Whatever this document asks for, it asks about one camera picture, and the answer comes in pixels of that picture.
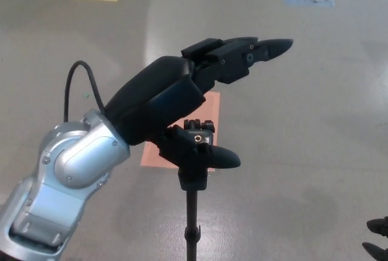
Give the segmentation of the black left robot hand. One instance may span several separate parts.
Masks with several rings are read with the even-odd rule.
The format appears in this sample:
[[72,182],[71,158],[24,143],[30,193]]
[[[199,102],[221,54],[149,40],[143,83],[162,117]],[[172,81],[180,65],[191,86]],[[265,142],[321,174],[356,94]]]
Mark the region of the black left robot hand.
[[197,110],[217,82],[231,84],[253,64],[275,59],[292,45],[292,39],[256,37],[197,42],[140,71],[107,103],[105,116],[128,145],[152,142],[178,167],[236,168],[240,159],[234,152],[197,143],[176,121]]

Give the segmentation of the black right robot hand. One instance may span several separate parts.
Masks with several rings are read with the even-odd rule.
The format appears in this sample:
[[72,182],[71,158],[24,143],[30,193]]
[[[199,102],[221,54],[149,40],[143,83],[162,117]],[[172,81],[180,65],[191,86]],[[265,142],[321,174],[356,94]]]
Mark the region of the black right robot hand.
[[[366,222],[368,229],[375,234],[387,237],[387,216],[382,219],[372,219]],[[363,242],[363,248],[377,261],[387,261],[387,249],[382,249],[372,243]]]

